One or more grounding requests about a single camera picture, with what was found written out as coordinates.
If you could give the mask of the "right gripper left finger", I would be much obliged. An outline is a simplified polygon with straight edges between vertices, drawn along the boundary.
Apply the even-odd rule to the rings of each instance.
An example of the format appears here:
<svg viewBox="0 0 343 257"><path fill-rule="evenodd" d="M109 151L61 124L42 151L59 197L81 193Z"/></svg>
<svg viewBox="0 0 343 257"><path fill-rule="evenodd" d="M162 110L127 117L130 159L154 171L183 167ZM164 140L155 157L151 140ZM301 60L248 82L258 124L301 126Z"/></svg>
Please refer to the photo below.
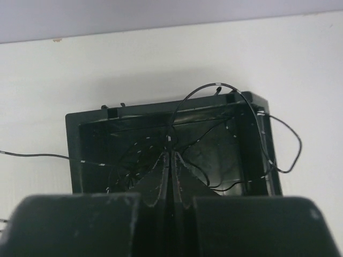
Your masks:
<svg viewBox="0 0 343 257"><path fill-rule="evenodd" d="M1 235L1 256L165 256L169 154L124 193L31 195Z"/></svg>

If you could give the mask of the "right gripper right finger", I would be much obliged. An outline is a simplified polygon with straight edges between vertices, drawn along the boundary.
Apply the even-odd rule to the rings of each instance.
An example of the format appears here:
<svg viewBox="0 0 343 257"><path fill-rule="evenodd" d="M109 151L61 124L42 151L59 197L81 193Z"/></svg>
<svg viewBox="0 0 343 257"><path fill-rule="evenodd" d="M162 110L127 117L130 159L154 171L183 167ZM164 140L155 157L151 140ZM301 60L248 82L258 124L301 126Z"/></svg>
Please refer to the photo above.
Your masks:
<svg viewBox="0 0 343 257"><path fill-rule="evenodd" d="M171 155L176 256L339 256L317 206L291 196L220 196Z"/></svg>

